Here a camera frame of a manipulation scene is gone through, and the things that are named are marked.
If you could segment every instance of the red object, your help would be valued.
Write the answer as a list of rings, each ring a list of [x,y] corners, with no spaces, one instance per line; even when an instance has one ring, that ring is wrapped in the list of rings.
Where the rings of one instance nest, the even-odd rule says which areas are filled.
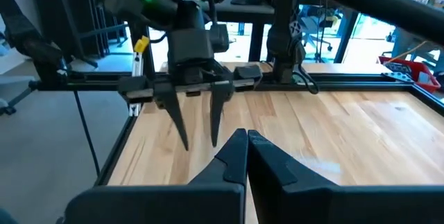
[[[385,62],[389,61],[391,58],[388,57],[379,57],[379,61],[381,64],[384,64]],[[411,77],[418,81],[419,73],[424,72],[425,74],[429,75],[430,81],[432,84],[429,83],[419,83],[416,82],[417,85],[419,85],[421,88],[425,89],[426,91],[430,93],[434,93],[437,89],[441,88],[441,85],[438,83],[436,78],[432,75],[432,73],[429,70],[429,67],[427,65],[421,63],[421,62],[413,62],[413,61],[407,61],[403,59],[397,59],[393,61],[394,63],[398,64],[405,64],[411,69]]]

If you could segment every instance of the gray floor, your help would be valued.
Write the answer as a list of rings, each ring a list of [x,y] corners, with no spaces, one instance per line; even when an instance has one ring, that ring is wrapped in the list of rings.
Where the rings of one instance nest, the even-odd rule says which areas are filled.
[[[36,75],[31,62],[7,74]],[[24,88],[2,86],[0,97]],[[79,94],[103,165],[128,116],[126,104],[116,92]],[[0,207],[19,223],[55,223],[69,200],[96,179],[74,95],[33,92],[16,108],[16,114],[0,117]]]

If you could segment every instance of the wooden table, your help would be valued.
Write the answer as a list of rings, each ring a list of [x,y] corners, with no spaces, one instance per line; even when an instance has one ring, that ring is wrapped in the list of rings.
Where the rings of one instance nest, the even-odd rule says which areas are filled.
[[[387,71],[380,64],[305,64],[305,69],[312,73]],[[337,184],[444,183],[444,118],[408,92],[237,93],[223,109],[216,148],[212,148],[208,124],[210,95],[180,95],[180,104],[189,151],[184,150],[168,114],[146,106],[109,185],[187,184],[237,128],[258,130]],[[256,223],[249,189],[246,209],[246,222]]]

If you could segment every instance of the robotic arm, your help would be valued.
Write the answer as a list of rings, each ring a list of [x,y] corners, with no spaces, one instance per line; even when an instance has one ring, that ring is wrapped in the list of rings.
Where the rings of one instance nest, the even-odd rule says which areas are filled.
[[[142,23],[166,31],[168,39],[168,73],[122,78],[119,93],[128,103],[154,101],[165,109],[175,123],[185,149],[187,133],[180,112],[177,92],[200,96],[209,90],[211,97],[211,136],[216,146],[223,104],[236,89],[250,89],[262,76],[258,66],[240,67],[234,73],[221,66],[214,53],[228,50],[228,31],[218,24],[215,1],[210,5],[211,29],[205,30],[204,12],[190,0],[99,0],[105,9],[126,21]]]
[[[129,103],[155,101],[167,110],[188,147],[187,134],[180,113],[176,92],[187,96],[199,96],[200,91],[210,90],[212,144],[216,146],[223,104],[229,101],[234,91],[254,88],[263,83],[293,83],[294,67],[297,65],[300,78],[308,84],[313,82],[302,69],[305,51],[301,44],[301,31],[291,19],[274,24],[268,34],[267,49],[274,58],[273,72],[262,73],[258,66],[237,67],[234,73],[214,60],[214,53],[228,50],[228,32],[225,25],[217,23],[214,4],[222,0],[208,1],[212,26],[204,27],[204,13],[193,1],[188,0],[99,0],[99,3],[114,15],[126,21],[135,21],[154,29],[166,31],[168,37],[168,73],[157,75],[154,80],[145,76],[122,78],[119,93]],[[437,44],[444,44],[443,13],[412,0],[336,0],[345,6],[357,9],[378,19],[424,36]],[[393,5],[402,6],[399,10]]]

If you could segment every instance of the black metal frame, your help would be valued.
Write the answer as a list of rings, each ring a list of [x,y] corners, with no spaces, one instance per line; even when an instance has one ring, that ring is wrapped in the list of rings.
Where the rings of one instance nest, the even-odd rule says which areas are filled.
[[[94,7],[91,4],[92,1],[94,1],[94,0],[89,0],[91,9]],[[126,25],[126,24],[118,24],[116,26],[108,26],[108,27],[105,27],[105,28],[101,28],[101,26],[97,26],[97,24],[100,24],[100,21],[98,20],[98,15],[95,12],[92,12],[92,17],[93,17],[92,22],[93,22],[93,25],[94,25],[94,30],[88,31],[86,33],[79,33],[78,30],[77,30],[74,18],[72,16],[71,6],[69,5],[69,0],[62,0],[62,4],[63,4],[63,8],[65,10],[65,13],[66,13],[66,16],[67,16],[67,19],[68,19],[69,28],[71,29],[71,32],[72,32],[73,37],[74,37],[74,45],[76,47],[76,52],[77,52],[77,55],[78,55],[78,56],[76,56],[76,58],[82,60],[83,62],[86,62],[87,64],[92,65],[93,67],[96,67],[96,68],[98,67],[97,62],[92,61],[92,60],[88,60],[85,57],[85,52],[83,51],[83,45],[82,45],[81,40],[85,39],[87,37],[91,37],[91,36],[99,35],[101,33],[109,33],[109,32],[113,32],[114,31],[117,34],[117,36],[118,36],[117,41],[120,44],[121,43],[121,40],[120,40],[121,35],[120,35],[119,32],[121,30],[123,30],[123,37],[125,38],[124,41],[126,41],[127,37],[126,37],[124,29],[126,27],[128,27],[128,25]],[[109,50],[108,50],[108,53],[102,53],[101,51],[99,51],[99,54],[101,54],[101,55],[109,54]]]
[[[418,100],[430,107],[432,110],[444,117],[444,103],[438,100],[425,89],[414,83],[405,83],[384,74],[310,74],[316,81],[321,91],[342,91],[342,92],[409,92]],[[256,88],[256,92],[295,92],[307,91],[304,85],[279,85],[275,83],[261,82]],[[119,161],[121,152],[128,141],[137,117],[129,117],[122,128],[121,134],[117,138],[111,150],[101,174],[97,177],[94,186],[107,185],[113,170]]]
[[[31,81],[29,87],[43,92],[116,92],[119,79],[125,76],[131,76],[131,72],[78,72],[60,83],[38,80]]]

